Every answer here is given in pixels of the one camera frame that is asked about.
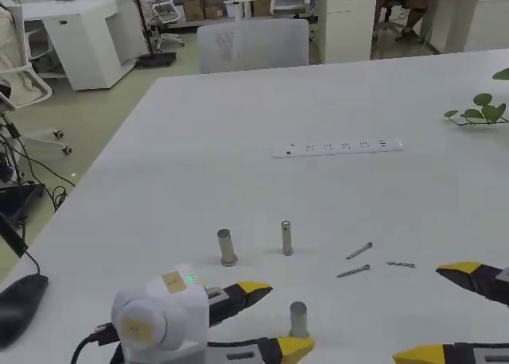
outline metal cylinder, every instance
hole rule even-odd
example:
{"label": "metal cylinder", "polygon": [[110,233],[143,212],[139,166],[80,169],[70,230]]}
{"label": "metal cylinder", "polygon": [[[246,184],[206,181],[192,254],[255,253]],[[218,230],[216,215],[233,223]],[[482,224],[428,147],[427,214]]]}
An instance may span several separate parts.
{"label": "metal cylinder", "polygon": [[289,335],[294,338],[308,338],[308,308],[304,302],[293,302],[289,306],[289,318],[291,322]]}
{"label": "metal cylinder", "polygon": [[221,263],[226,267],[235,266],[235,263],[237,263],[237,256],[233,251],[230,231],[228,229],[221,229],[217,232],[217,238],[220,241]]}
{"label": "metal cylinder", "polygon": [[283,236],[283,249],[282,253],[283,255],[292,255],[293,254],[293,248],[292,248],[292,228],[289,224],[289,221],[283,221],[281,223],[281,232]]}

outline black sneaker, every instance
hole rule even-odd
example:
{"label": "black sneaker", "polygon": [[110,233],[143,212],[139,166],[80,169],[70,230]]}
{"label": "black sneaker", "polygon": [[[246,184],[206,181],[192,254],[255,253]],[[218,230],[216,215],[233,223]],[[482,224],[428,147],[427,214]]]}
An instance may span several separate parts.
{"label": "black sneaker", "polygon": [[413,30],[410,30],[408,32],[403,30],[401,32],[401,35],[398,38],[396,38],[396,41],[404,41],[404,42],[409,42],[409,43],[410,42],[420,43],[420,42],[422,42],[422,39]]}

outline power strip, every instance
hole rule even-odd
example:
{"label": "power strip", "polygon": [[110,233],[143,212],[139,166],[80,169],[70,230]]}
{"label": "power strip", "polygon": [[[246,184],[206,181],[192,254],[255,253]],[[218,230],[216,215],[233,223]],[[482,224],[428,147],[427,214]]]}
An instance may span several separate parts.
{"label": "power strip", "polygon": [[377,141],[341,141],[339,143],[309,143],[290,144],[277,148],[272,157],[284,159],[287,157],[305,157],[322,155],[339,155],[345,153],[374,153],[403,151],[403,144],[399,140],[379,139]]}

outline yellow label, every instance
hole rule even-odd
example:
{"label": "yellow label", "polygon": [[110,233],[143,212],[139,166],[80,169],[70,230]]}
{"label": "yellow label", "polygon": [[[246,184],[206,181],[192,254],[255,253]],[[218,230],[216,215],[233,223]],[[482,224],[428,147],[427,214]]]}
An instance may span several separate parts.
{"label": "yellow label", "polygon": [[172,273],[163,275],[162,280],[165,282],[166,288],[170,294],[184,291],[187,288],[178,271],[173,271]]}
{"label": "yellow label", "polygon": [[153,326],[140,320],[124,318],[120,327],[120,336],[123,339],[153,344]]}

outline robotic arm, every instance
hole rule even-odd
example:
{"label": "robotic arm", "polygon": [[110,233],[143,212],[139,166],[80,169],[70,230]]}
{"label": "robotic arm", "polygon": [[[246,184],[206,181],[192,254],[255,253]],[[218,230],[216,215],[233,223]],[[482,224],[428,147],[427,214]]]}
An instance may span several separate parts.
{"label": "robotic arm", "polygon": [[212,343],[208,329],[267,295],[269,285],[239,282],[206,290],[188,265],[115,297],[111,322],[121,344],[112,363],[294,364],[314,347],[298,338]]}

